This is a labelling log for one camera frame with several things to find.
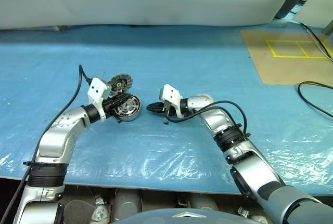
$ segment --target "diamond saw blade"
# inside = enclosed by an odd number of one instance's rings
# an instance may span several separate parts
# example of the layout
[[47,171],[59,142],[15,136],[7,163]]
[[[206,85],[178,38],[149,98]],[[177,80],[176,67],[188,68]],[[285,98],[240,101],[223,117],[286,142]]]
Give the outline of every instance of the diamond saw blade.
[[111,86],[111,96],[114,96],[118,93],[124,93],[130,89],[133,84],[133,80],[128,74],[118,74],[108,83]]
[[141,103],[138,97],[131,95],[122,105],[115,108],[114,113],[122,121],[131,121],[136,119],[141,110]]

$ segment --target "black cable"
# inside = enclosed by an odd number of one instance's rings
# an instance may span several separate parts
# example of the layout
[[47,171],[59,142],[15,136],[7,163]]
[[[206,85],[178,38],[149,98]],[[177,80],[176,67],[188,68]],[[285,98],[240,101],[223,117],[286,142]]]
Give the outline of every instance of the black cable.
[[300,84],[298,85],[298,88],[297,88],[297,89],[298,89],[298,95],[299,95],[299,96],[300,96],[300,97],[301,97],[301,98],[302,98],[307,104],[309,104],[309,105],[311,105],[312,107],[316,108],[317,110],[319,110],[319,111],[325,113],[326,115],[328,115],[328,116],[330,116],[330,117],[333,117],[333,114],[331,114],[331,113],[329,113],[329,112],[323,110],[322,108],[316,106],[315,104],[311,103],[310,101],[308,101],[308,100],[303,96],[303,94],[302,94],[302,92],[301,92],[301,86],[302,86],[302,85],[316,85],[316,86],[326,87],[326,88],[329,88],[329,89],[333,89],[333,87],[332,87],[332,86],[329,86],[329,85],[325,85],[325,84],[319,83],[319,82],[315,82],[315,81],[304,81],[304,82],[300,83]]
[[[76,87],[76,91],[73,95],[73,97],[69,100],[69,102],[61,109],[61,111],[59,111],[59,113],[51,120],[51,122],[46,126],[46,128],[44,129],[43,133],[41,134],[41,137],[39,138],[38,140],[38,143],[36,145],[36,148],[35,148],[35,151],[32,155],[32,158],[31,158],[31,161],[34,162],[35,159],[36,159],[36,156],[37,156],[37,151],[38,151],[38,148],[40,146],[40,142],[42,140],[42,137],[43,135],[48,131],[48,129],[53,125],[53,123],[55,122],[55,120],[61,115],[63,114],[63,112],[68,108],[68,106],[75,100],[75,98],[77,97],[77,95],[79,94],[79,91],[80,91],[80,88],[81,88],[81,83],[82,83],[82,75],[85,77],[86,81],[89,80],[89,78],[85,75],[84,71],[83,71],[83,68],[81,65],[79,65],[79,81],[78,81],[78,86]],[[0,221],[0,224],[4,224],[5,223],[5,220],[12,208],[12,206],[14,205],[15,203],[15,200],[17,199],[18,195],[20,194],[20,191],[25,183],[25,180],[27,179],[28,175],[29,175],[29,172],[31,170],[31,167],[32,165],[29,165],[28,168],[27,168],[27,171],[25,171],[23,177],[22,177],[22,180],[17,188],[17,190],[15,191],[14,193],[14,196],[11,198],[7,208],[6,208],[6,211],[4,213],[4,215],[2,216],[2,219]]]
[[327,54],[327,56],[329,56],[330,58],[331,55],[329,54],[328,50],[326,49],[326,47],[324,46],[323,42],[318,38],[318,36],[311,30],[311,28],[309,28],[307,25],[300,23],[301,26],[307,30],[309,30],[311,32],[311,34],[315,37],[315,39],[318,41],[318,43],[321,45],[321,47],[323,48],[323,50],[325,51],[325,53]]
[[182,119],[171,119],[171,118],[167,115],[166,112],[164,113],[164,116],[165,116],[166,119],[168,119],[168,120],[169,120],[170,122],[172,122],[172,123],[180,123],[180,122],[183,122],[183,121],[189,120],[189,119],[191,119],[191,118],[193,118],[193,117],[195,117],[195,116],[197,116],[197,115],[200,115],[200,114],[203,113],[203,112],[210,111],[210,110],[223,110],[223,111],[225,111],[225,113],[228,115],[228,117],[230,117],[230,120],[233,122],[233,124],[236,125],[236,122],[235,122],[235,120],[233,119],[233,117],[231,116],[231,114],[230,114],[225,108],[223,108],[223,107],[219,107],[219,106],[213,106],[213,107],[209,107],[209,108],[205,108],[205,109],[202,108],[202,109],[200,109],[199,111],[193,113],[192,115],[187,116],[187,117],[182,118]]
[[182,119],[179,119],[179,120],[173,120],[171,118],[169,118],[169,116],[167,116],[167,113],[165,113],[165,118],[168,119],[170,122],[173,122],[173,123],[180,123],[180,122],[183,122],[183,121],[186,121],[194,116],[197,116],[205,111],[209,111],[209,110],[214,110],[214,109],[220,109],[220,110],[223,110],[230,118],[230,120],[233,122],[233,124],[236,126],[236,122],[235,120],[233,119],[233,117],[231,116],[231,114],[223,107],[211,107],[215,104],[219,104],[219,103],[230,103],[232,105],[234,105],[241,113],[242,117],[243,117],[243,121],[244,121],[244,129],[243,129],[243,133],[246,135],[246,130],[247,130],[247,118],[246,118],[246,115],[245,115],[245,112],[243,111],[243,109],[236,103],[232,102],[232,101],[228,101],[228,100],[220,100],[220,101],[216,101],[216,102],[213,102],[203,108],[201,108],[199,111],[195,112],[194,114],[188,116],[188,117],[185,117],[185,118],[182,118]]
[[246,118],[246,115],[245,115],[245,112],[243,111],[243,109],[238,105],[236,104],[235,102],[232,102],[232,101],[229,101],[229,100],[220,100],[220,101],[216,101],[216,102],[213,102],[203,108],[202,109],[205,109],[205,108],[208,108],[209,106],[213,106],[215,104],[218,104],[218,103],[229,103],[229,104],[232,104],[233,106],[235,106],[241,113],[242,117],[243,117],[243,122],[244,122],[244,129],[243,129],[243,133],[246,134],[246,130],[247,130],[247,126],[248,126],[248,120]]

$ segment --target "yellow tape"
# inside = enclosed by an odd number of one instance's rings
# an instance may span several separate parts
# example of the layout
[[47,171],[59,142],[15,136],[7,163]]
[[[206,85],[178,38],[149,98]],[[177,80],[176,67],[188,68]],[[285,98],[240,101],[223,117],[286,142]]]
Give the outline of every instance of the yellow tape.
[[[278,55],[276,54],[274,48],[272,47],[270,42],[292,42],[295,43],[300,49],[301,51],[304,53],[304,56],[299,56],[299,55]],[[327,57],[325,56],[310,56],[305,50],[304,48],[299,44],[299,43],[314,43],[316,44],[315,41],[301,41],[301,40],[297,40],[297,39],[267,39],[266,43],[268,45],[268,47],[270,48],[273,57],[274,58],[303,58],[303,59],[327,59]],[[325,48],[327,49],[327,51],[333,55],[333,52],[323,43],[323,45],[325,46]]]

